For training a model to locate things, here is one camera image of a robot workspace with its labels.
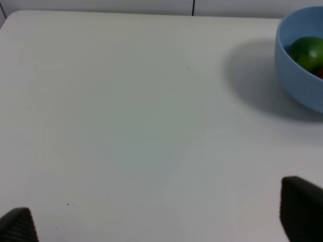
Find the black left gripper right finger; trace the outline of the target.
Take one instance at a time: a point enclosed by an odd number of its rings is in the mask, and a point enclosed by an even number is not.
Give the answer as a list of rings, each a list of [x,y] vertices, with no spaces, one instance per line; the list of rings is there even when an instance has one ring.
[[[298,176],[282,178],[280,221],[290,242],[322,242],[322,188]]]

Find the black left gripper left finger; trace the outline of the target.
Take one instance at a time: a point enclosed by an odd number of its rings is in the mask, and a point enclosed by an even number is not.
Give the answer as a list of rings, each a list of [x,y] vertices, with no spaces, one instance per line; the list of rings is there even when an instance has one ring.
[[[31,211],[27,207],[14,208],[1,217],[1,242],[39,242]]]

